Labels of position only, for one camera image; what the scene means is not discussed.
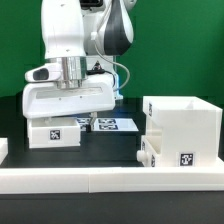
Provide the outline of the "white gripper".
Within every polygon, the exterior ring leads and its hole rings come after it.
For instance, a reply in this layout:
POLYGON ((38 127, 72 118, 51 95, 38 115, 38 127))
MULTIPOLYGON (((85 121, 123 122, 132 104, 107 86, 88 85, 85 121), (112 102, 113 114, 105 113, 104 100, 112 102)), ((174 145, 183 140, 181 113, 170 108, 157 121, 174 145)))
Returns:
POLYGON ((94 129, 97 112, 115 106, 112 81, 107 75, 93 75, 74 89, 59 89, 55 82, 30 83, 23 91, 23 115, 27 119, 90 113, 86 132, 94 129))

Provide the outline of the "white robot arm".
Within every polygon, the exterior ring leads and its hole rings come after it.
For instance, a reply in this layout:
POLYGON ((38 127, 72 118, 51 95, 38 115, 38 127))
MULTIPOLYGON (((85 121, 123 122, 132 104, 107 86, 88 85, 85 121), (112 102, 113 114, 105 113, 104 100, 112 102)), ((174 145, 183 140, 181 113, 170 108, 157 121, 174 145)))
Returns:
POLYGON ((27 126, 67 122, 69 115, 111 110, 112 80, 87 73, 89 57, 109 62, 124 54, 134 32, 128 11, 137 0, 42 0, 46 63, 25 73, 22 109, 27 126))

